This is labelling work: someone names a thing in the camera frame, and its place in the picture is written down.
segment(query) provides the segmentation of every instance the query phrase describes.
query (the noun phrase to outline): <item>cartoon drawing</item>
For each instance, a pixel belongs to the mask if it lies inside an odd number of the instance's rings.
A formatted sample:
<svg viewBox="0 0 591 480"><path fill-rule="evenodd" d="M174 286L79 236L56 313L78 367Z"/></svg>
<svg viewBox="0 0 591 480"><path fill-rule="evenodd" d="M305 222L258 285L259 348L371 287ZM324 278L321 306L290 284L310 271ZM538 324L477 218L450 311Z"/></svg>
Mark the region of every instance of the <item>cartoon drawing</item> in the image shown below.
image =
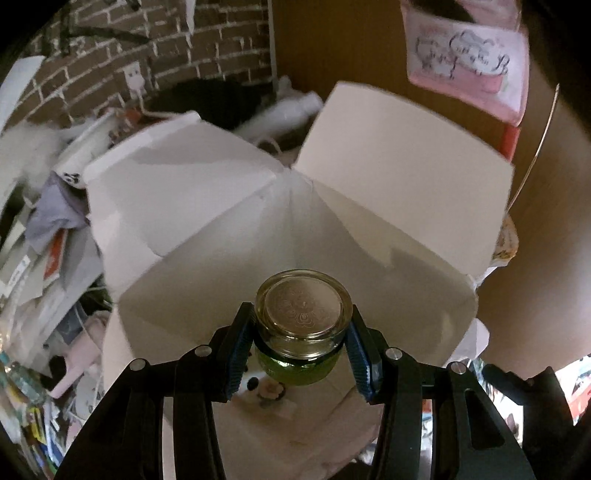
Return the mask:
<svg viewBox="0 0 591 480"><path fill-rule="evenodd" d="M472 90L498 93L508 72L509 55L471 30L455 34L446 45L441 39L418 37L416 52L423 70Z"/></svg>

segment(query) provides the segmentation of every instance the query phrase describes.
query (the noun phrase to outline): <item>green glass jar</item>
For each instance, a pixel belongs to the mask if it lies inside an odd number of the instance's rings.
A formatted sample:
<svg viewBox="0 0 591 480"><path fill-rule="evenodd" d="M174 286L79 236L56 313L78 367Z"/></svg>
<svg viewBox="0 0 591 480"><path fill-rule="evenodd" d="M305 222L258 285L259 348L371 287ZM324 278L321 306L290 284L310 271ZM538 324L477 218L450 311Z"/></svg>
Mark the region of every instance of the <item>green glass jar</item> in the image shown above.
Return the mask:
<svg viewBox="0 0 591 480"><path fill-rule="evenodd" d="M312 270L289 270L263 283L255 311L261 367L286 385L309 385L335 366L353 304L334 278Z"/></svg>

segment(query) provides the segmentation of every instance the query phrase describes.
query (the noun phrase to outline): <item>brick wallpaper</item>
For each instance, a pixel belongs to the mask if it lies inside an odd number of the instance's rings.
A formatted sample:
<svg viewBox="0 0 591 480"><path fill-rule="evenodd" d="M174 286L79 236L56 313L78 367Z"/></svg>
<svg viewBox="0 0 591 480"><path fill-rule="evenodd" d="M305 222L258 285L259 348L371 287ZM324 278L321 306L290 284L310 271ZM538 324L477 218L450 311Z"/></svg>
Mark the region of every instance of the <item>brick wallpaper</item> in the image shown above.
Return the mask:
<svg viewBox="0 0 591 480"><path fill-rule="evenodd" d="M140 0L134 12L124 0L71 0L69 24L145 35L141 45L99 37L71 38L60 52L60 12L27 47L24 56L51 50L10 119L69 127L79 117L131 100L122 69L139 61L149 96L192 78L271 80L267 0L197 0L189 34L184 0Z"/></svg>

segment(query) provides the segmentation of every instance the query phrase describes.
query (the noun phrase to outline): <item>brown wooden panel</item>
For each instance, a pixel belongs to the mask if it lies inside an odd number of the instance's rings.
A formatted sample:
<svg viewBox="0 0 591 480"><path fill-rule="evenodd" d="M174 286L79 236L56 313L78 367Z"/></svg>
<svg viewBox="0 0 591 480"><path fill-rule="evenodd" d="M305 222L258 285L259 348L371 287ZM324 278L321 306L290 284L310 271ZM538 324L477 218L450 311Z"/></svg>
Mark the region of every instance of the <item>brown wooden panel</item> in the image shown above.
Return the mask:
<svg viewBox="0 0 591 480"><path fill-rule="evenodd" d="M338 80L368 83L498 145L499 122L409 84L399 2L274 0L273 10L278 71L296 88L326 98ZM535 152L553 92L554 85L533 66L514 188ZM591 352L591 141L563 102L511 215L519 252L479 291L479 317L491 331L485 359L530 376Z"/></svg>

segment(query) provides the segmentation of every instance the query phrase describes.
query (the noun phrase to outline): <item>silver bolt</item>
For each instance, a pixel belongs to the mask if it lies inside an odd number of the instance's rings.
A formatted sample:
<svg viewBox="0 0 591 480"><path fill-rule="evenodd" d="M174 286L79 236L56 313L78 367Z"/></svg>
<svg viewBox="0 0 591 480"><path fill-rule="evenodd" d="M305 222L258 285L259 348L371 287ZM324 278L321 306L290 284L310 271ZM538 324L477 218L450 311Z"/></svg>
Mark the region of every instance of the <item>silver bolt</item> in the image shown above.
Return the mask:
<svg viewBox="0 0 591 480"><path fill-rule="evenodd" d="M133 362L129 364L129 369L133 370L134 372L139 372L143 370L146 366L146 360L142 358L136 358Z"/></svg>
<svg viewBox="0 0 591 480"><path fill-rule="evenodd" d="M388 348L388 350L386 350L386 356L390 360L400 360L403 356L403 353L400 348Z"/></svg>
<svg viewBox="0 0 591 480"><path fill-rule="evenodd" d="M195 349L195 355L197 356L209 356L212 353L212 348L209 345L199 345Z"/></svg>
<svg viewBox="0 0 591 480"><path fill-rule="evenodd" d="M466 365L464 365L462 362L452 362L450 368L452 369L452 372L457 373L458 375L463 375L468 370Z"/></svg>

